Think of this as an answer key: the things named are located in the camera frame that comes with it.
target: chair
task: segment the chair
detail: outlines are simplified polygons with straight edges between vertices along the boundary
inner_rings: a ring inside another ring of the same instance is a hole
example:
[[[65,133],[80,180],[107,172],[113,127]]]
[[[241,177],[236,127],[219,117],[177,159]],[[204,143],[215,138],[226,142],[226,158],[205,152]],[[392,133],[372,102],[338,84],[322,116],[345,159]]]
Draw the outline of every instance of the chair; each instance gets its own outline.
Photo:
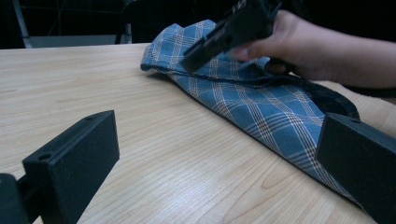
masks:
[[[115,44],[125,34],[130,35],[131,43],[148,43],[173,23],[193,24],[194,7],[194,0],[134,0],[122,11]]]

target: blue plaid fabric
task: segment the blue plaid fabric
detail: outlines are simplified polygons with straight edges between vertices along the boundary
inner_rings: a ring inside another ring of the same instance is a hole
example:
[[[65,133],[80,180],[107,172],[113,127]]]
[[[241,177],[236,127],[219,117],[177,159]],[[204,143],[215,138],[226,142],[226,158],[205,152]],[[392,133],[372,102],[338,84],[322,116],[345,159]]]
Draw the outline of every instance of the blue plaid fabric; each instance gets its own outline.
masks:
[[[339,108],[355,117],[356,107],[337,93],[300,78],[267,74],[263,70],[267,58],[241,63],[220,54],[195,73],[188,74],[179,63],[183,52],[215,25],[212,21],[201,21],[186,28],[176,24],[166,28],[146,48],[141,69],[168,75],[204,106],[317,181],[353,200],[315,160],[315,152],[323,111],[329,111],[326,106],[336,102]],[[315,98],[312,94],[318,95],[318,92],[323,96],[329,93],[331,99],[324,100],[321,109],[312,100]]]

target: black device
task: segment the black device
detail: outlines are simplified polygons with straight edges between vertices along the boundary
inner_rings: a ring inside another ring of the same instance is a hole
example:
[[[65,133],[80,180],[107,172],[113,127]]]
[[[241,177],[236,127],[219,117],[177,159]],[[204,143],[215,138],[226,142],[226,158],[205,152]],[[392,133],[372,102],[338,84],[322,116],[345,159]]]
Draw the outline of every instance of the black device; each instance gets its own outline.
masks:
[[[326,114],[317,160],[378,223],[396,223],[396,139],[350,117]]]
[[[114,111],[90,115],[0,174],[0,223],[77,223],[120,158]]]
[[[184,52],[182,66],[193,73],[221,52],[270,36],[281,6],[276,0],[239,1],[213,31]]]

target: table surface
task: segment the table surface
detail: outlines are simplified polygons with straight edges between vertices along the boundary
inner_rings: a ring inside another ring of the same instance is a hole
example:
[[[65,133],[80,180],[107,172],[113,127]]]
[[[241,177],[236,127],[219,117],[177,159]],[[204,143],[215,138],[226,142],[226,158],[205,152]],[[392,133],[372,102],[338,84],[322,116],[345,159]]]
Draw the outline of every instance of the table surface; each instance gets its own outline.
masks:
[[[113,109],[120,160],[79,223],[373,223],[164,75],[141,71],[146,46],[0,50],[0,173],[22,177],[22,159]],[[395,105],[321,84],[396,136]]]

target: wooden table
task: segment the wooden table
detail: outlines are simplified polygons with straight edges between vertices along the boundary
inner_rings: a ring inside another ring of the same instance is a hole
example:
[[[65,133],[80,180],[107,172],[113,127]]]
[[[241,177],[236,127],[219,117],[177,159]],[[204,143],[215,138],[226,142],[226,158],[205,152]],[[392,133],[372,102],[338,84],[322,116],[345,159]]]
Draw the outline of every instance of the wooden table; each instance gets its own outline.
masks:
[[[80,223],[373,223],[164,75],[142,72],[146,45],[0,50],[0,173],[22,177],[30,153],[114,109],[120,160]],[[323,84],[396,136],[395,105]]]

